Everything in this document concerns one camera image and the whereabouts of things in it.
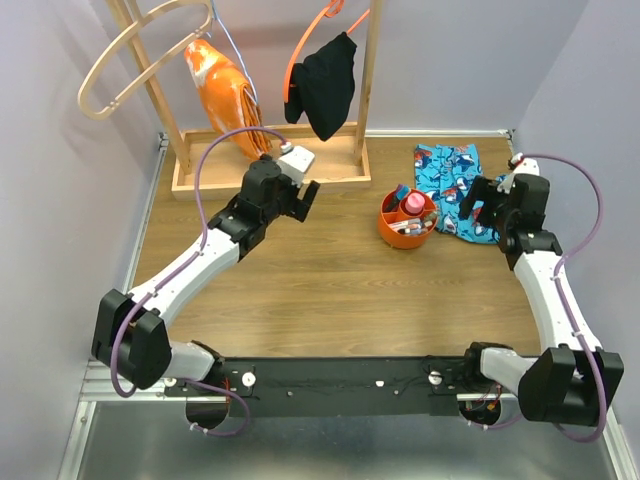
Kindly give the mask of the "pink cap marker tube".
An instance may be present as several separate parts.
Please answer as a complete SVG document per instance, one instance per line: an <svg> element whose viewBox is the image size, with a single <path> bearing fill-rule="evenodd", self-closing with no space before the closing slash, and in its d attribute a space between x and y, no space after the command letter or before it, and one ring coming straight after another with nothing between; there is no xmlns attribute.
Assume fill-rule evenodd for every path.
<svg viewBox="0 0 640 480"><path fill-rule="evenodd" d="M404 211L407 215L418 216L425 207L425 198L417 192L410 193L404 203Z"/></svg>

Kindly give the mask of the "black highlighter blue cap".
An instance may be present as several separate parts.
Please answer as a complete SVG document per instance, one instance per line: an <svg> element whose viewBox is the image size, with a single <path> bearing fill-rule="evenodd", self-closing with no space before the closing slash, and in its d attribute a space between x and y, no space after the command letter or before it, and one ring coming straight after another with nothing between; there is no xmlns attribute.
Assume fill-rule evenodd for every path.
<svg viewBox="0 0 640 480"><path fill-rule="evenodd" d="M385 213L390 213L398 209L401 201L410 192L406 184L399 184L384 207Z"/></svg>

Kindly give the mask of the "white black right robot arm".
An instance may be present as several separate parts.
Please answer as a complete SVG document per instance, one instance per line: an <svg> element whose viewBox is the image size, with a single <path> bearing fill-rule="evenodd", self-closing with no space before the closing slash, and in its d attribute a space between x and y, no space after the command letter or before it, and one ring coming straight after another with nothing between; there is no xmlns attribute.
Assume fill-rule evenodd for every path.
<svg viewBox="0 0 640 480"><path fill-rule="evenodd" d="M586 324L566 278L567 260L556 235L544 227L547 179L530 173L506 183L478 176L459 215L499 235L498 246L520 282L536 322L541 354L526 358L505 346L473 343L460 379L480 392L494 382L514 394L529 421L593 428L600 434L624 373L617 353L605 351Z"/></svg>

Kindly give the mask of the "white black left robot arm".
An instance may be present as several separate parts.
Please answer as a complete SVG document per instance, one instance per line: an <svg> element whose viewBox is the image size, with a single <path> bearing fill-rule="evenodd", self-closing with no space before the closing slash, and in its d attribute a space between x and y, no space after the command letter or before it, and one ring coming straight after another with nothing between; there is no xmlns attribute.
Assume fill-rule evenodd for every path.
<svg viewBox="0 0 640 480"><path fill-rule="evenodd" d="M91 353L135 389L163 378L187 379L201 395L222 380L219 356L198 342L171 342L168 328L217 275L240 262L278 217L306 219L319 189L303 183L315 156L295 146L277 160L250 164L241 189L205 223L198 239L160 273L128 293L116 289L100 300Z"/></svg>

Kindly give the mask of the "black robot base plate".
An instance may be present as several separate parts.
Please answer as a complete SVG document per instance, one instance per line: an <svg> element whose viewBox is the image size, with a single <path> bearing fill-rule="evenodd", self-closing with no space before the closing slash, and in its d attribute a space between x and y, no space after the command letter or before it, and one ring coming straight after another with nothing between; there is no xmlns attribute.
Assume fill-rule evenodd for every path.
<svg viewBox="0 0 640 480"><path fill-rule="evenodd" d="M210 384L242 397L254 417L458 416L493 424L508 395L461 356L231 357Z"/></svg>

